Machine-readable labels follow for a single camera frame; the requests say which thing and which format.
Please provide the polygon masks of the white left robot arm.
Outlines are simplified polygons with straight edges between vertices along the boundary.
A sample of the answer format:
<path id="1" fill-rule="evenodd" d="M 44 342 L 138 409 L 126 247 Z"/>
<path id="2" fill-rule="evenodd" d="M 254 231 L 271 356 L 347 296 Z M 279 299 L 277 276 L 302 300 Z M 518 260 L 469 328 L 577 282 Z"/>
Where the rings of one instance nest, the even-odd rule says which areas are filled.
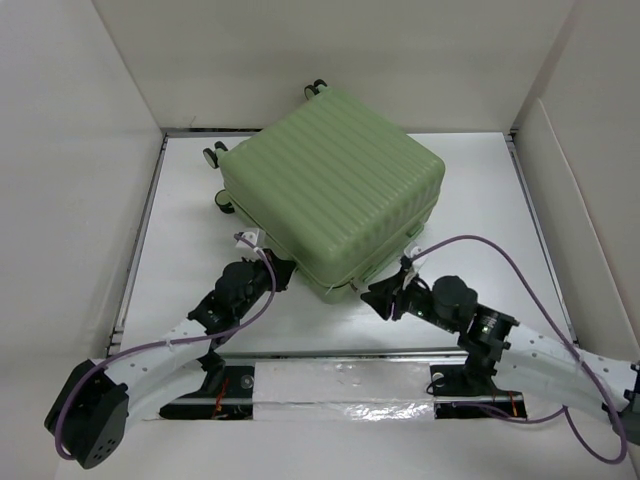
<path id="1" fill-rule="evenodd" d="M 285 290 L 295 262 L 259 249 L 224 267 L 214 288 L 161 339 L 74 367 L 44 420 L 58 455 L 85 470 L 104 462 L 144 417 L 190 393 L 222 387 L 220 346 Z"/>

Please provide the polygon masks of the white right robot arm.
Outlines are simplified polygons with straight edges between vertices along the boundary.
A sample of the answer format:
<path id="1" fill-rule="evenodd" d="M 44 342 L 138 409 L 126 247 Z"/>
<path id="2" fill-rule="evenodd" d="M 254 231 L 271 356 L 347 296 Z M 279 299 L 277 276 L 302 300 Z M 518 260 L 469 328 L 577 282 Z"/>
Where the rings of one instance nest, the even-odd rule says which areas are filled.
<path id="1" fill-rule="evenodd" d="M 609 423 L 632 444 L 639 442 L 639 366 L 567 346 L 514 317 L 481 304 L 458 276 L 427 285 L 404 257 L 393 276 L 361 294 L 382 319 L 413 315 L 456 335 L 467 354 L 460 373 L 444 388 L 478 396 L 500 391 L 532 394 Z"/>

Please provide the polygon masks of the light green hard suitcase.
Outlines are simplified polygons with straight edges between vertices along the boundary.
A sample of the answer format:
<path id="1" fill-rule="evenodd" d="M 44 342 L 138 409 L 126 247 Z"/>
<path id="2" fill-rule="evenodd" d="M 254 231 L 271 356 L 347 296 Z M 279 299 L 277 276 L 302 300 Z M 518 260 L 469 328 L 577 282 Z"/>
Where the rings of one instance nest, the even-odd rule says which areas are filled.
<path id="1" fill-rule="evenodd" d="M 328 304 L 343 301 L 423 231 L 444 161 L 401 127 L 322 80 L 297 109 L 234 147 L 203 152 L 220 208 L 261 230 Z"/>

